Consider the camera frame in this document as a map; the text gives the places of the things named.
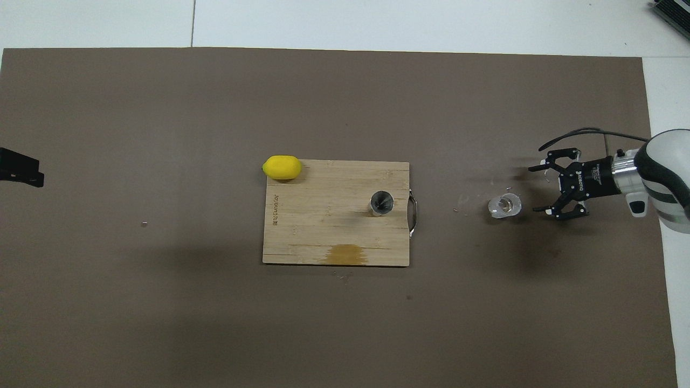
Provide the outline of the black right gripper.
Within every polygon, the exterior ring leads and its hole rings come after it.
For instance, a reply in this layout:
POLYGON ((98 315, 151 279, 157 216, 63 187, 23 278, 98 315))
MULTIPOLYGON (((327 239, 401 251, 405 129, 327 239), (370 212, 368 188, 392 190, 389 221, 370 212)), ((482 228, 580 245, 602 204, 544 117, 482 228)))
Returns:
POLYGON ((588 162, 581 162, 580 157, 578 148, 550 150, 538 165, 528 167, 528 172, 542 174, 546 181, 560 179, 560 191, 569 195, 569 200, 533 207, 534 212, 559 221, 582 218, 589 215, 585 200, 618 194, 618 184, 613 178, 613 157, 588 162), (565 206, 572 201, 575 201, 574 208, 566 211, 565 206))

